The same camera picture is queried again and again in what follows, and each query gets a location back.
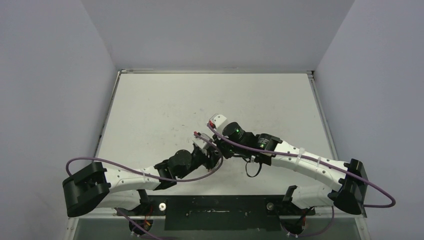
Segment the aluminium frame rail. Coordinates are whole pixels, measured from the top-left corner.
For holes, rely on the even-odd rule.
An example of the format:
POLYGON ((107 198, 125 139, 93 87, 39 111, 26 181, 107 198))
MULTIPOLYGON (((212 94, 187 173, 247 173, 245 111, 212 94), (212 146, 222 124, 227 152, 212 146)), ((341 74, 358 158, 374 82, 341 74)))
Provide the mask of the aluminium frame rail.
MULTIPOLYGON (((142 220, 146 218, 150 220, 150 219, 165 219, 166 216, 164 215, 164 213, 165 212, 161 212, 161 211, 159 212, 159 214, 162 214, 162 215, 154 215, 153 213, 151 213, 147 217, 145 217, 144 215, 130 215, 129 213, 127 213, 126 215, 132 219, 142 220)), ((249 217, 250 215, 253 215, 253 211, 242 212, 242 211, 210 209, 210 210, 187 211, 186 213, 183 213, 183 216, 194 217, 195 214, 224 215, 224 214, 231 214, 231 213, 241 214, 242 217, 249 217)), ((315 213, 313 213, 312 215, 307 215, 308 218, 309 217, 311 218, 329 217, 330 218, 331 216, 332 216, 332 210, 330 207, 317 207, 315 208, 315 213)), ((366 218, 367 217, 366 214, 361 214, 361 215, 348 214, 348 213, 342 212, 341 210, 337 208, 334 209, 334 216, 335 218, 366 218)), ((119 218, 119 217, 122 217, 122 215, 117 213, 117 211, 112 208, 99 208, 99 209, 94 209, 92 212, 82 216, 69 217, 69 219, 113 219, 113 218, 119 218)))

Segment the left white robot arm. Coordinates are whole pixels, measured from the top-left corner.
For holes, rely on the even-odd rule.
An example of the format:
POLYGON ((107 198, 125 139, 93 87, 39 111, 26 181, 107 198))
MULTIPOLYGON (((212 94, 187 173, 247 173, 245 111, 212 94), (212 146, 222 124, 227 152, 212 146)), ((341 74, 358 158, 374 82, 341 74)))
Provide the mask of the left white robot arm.
POLYGON ((193 151, 177 151, 170 158, 147 168, 127 166, 92 158, 92 163, 75 173, 68 172, 62 182, 66 213, 75 218, 96 208, 121 208, 144 215, 149 210, 146 190, 166 190, 177 183, 199 181, 214 174, 223 164, 213 147, 195 146, 193 151))

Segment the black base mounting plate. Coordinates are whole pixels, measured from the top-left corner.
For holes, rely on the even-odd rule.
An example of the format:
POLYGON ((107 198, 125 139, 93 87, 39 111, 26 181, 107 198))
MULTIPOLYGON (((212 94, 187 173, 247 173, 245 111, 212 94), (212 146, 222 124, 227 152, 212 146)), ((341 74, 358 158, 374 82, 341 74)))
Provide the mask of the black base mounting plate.
POLYGON ((301 217, 316 213, 284 195, 151 195, 131 210, 120 210, 130 217, 163 218, 166 231, 279 231, 282 225, 299 228, 301 217))

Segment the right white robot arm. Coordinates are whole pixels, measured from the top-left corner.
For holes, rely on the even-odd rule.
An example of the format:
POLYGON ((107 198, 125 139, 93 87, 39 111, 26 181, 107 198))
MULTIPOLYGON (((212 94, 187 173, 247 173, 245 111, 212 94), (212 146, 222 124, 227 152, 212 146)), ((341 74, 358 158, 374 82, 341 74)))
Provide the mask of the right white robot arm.
POLYGON ((316 186, 290 186, 282 201, 286 213, 334 206, 351 215, 363 214, 368 176, 361 161, 322 158, 276 136, 246 132, 237 122, 218 124, 211 120, 208 126, 226 158, 239 155, 249 163, 289 169, 320 182, 316 186))

